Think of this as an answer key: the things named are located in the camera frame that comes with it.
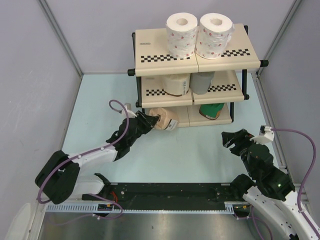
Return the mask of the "brown paper roll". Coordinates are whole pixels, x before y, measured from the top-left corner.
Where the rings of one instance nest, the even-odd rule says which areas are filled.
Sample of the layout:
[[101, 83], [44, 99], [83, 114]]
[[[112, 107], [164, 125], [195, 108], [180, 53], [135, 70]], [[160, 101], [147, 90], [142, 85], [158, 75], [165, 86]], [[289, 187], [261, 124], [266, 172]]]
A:
[[148, 114], [153, 117], [159, 117], [155, 124], [156, 130], [173, 131], [178, 127], [180, 122], [178, 115], [174, 111], [166, 108], [151, 108]]

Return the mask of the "green paper towel roll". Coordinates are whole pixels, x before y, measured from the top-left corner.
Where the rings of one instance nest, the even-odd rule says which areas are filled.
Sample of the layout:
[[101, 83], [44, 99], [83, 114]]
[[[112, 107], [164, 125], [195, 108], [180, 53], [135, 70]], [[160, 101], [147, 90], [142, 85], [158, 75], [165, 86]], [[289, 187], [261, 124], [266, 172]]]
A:
[[216, 120], [224, 107], [224, 103], [202, 104], [199, 108], [199, 113], [209, 120]]

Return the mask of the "cream paper roll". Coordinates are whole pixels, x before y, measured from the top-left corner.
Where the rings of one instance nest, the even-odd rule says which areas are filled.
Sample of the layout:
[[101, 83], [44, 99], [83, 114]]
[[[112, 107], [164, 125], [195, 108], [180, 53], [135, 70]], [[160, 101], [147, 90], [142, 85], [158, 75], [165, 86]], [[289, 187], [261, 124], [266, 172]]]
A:
[[190, 87], [190, 73], [169, 74], [161, 77], [163, 90], [172, 96], [186, 95]]

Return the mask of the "grey paper towel roll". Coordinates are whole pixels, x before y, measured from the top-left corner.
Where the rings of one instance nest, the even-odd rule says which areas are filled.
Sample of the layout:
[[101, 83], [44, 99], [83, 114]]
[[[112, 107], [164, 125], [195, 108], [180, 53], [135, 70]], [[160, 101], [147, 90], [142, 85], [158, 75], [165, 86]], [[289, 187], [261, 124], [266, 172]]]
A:
[[193, 93], [203, 95], [212, 85], [215, 72], [196, 72], [190, 75], [189, 87]]

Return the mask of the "white dotted paper roll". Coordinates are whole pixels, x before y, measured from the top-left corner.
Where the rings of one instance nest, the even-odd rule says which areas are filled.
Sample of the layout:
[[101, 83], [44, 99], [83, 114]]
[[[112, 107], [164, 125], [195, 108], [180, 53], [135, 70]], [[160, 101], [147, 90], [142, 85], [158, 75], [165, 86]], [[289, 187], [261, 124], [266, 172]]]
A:
[[167, 47], [177, 59], [191, 57], [195, 53], [198, 30], [197, 18], [187, 12], [172, 14], [166, 20]]

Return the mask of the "white pinkish paper roll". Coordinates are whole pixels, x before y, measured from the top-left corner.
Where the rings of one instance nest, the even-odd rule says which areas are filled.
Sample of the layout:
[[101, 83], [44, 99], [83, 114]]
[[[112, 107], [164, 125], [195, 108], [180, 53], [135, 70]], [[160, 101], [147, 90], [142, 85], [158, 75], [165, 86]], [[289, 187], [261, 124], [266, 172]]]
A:
[[200, 18], [195, 53], [208, 60], [222, 56], [235, 31], [232, 20], [220, 13], [207, 13]]

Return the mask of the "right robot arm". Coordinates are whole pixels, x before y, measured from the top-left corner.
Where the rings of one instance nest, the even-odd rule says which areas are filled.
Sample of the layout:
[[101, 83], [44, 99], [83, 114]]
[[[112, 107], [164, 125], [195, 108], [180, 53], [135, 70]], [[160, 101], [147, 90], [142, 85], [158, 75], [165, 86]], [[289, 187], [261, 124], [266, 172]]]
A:
[[231, 182], [230, 194], [260, 211], [285, 239], [318, 240], [320, 228], [302, 206], [302, 189], [273, 164], [266, 144], [274, 140], [275, 132], [276, 128], [266, 125], [261, 126], [257, 136], [245, 129], [222, 132], [222, 145], [240, 157], [247, 170]]

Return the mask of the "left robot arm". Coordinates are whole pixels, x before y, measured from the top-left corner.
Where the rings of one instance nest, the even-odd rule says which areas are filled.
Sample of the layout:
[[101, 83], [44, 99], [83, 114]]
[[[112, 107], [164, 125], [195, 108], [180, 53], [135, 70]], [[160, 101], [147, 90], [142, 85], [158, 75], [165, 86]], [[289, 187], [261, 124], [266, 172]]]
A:
[[158, 115], [137, 111], [123, 120], [106, 145], [78, 154], [55, 151], [35, 178], [40, 194], [55, 205], [77, 197], [84, 201], [107, 199], [112, 190], [110, 181], [101, 173], [103, 166], [123, 158], [159, 119]]

